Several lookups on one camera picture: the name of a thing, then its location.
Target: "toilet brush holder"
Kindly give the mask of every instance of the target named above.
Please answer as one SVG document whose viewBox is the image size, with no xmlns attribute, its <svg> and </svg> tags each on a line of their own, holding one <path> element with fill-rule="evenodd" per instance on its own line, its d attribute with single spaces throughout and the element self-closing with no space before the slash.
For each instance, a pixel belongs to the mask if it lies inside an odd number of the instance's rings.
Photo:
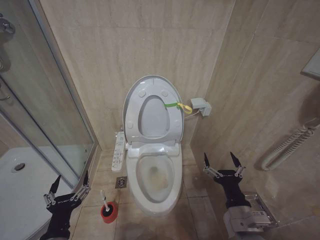
<svg viewBox="0 0 320 240">
<path fill-rule="evenodd" d="M 110 224 L 117 218 L 118 208 L 117 208 L 117 205 L 112 201 L 109 201 L 107 205 L 109 207 L 109 211 L 106 211 L 106 206 L 103 205 L 100 213 L 103 221 L 106 224 Z"/>
</svg>

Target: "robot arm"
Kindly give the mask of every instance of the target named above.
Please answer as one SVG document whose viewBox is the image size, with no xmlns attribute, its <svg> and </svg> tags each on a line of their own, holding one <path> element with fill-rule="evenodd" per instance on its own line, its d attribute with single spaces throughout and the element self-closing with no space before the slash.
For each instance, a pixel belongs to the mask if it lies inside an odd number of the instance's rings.
<svg viewBox="0 0 320 240">
<path fill-rule="evenodd" d="M 245 233 L 263 232 L 264 227 L 269 227 L 272 223 L 265 211 L 252 211 L 250 202 L 246 200 L 241 192 L 239 183 L 241 182 L 246 167 L 240 164 L 239 159 L 231 152 L 233 163 L 237 170 L 215 170 L 210 167 L 207 155 L 204 154 L 204 169 L 213 180 L 221 184 L 226 196 L 225 206 L 228 211 L 224 214 L 223 220 L 227 228 L 229 237 Z"/>
<path fill-rule="evenodd" d="M 77 208 L 90 191 L 88 171 L 83 180 L 83 185 L 76 193 L 70 193 L 55 197 L 61 175 L 51 185 L 48 194 L 45 194 L 44 201 L 46 209 L 52 213 L 47 232 L 40 237 L 40 240 L 68 240 L 70 237 L 70 217 L 73 209 Z"/>
</svg>

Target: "toilet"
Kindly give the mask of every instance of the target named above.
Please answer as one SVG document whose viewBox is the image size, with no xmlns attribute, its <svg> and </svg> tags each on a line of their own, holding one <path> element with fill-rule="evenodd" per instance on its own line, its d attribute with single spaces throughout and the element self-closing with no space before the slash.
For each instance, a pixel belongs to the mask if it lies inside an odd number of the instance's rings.
<svg viewBox="0 0 320 240">
<path fill-rule="evenodd" d="M 140 78 L 124 101 L 127 178 L 135 203 L 149 216 L 168 214 L 179 199 L 184 113 L 165 104 L 181 102 L 173 84 L 157 75 Z"/>
</svg>

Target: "toilet lid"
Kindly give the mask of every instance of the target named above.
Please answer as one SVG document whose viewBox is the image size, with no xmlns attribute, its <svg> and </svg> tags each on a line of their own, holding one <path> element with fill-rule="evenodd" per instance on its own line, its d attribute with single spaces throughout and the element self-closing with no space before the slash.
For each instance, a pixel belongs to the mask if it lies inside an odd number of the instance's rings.
<svg viewBox="0 0 320 240">
<path fill-rule="evenodd" d="M 184 129 L 180 108 L 165 104 L 181 103 L 176 88 L 161 76 L 140 78 L 128 92 L 123 106 L 123 127 L 127 142 L 141 146 L 150 143 L 179 143 Z"/>
</svg>

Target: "tiled floor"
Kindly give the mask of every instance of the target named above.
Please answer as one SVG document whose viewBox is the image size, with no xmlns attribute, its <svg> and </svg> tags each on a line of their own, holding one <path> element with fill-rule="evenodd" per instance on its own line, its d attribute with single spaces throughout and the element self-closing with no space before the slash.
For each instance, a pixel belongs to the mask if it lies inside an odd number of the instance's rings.
<svg viewBox="0 0 320 240">
<path fill-rule="evenodd" d="M 102 151 L 92 190 L 80 209 L 72 240 L 220 240 L 223 239 L 199 171 L 188 146 L 182 148 L 183 185 L 174 209 L 163 217 L 146 216 L 134 203 L 127 188 L 115 189 L 116 177 L 111 172 L 113 151 Z M 118 217 L 110 224 L 102 221 L 100 189 L 108 201 L 118 203 Z"/>
</svg>

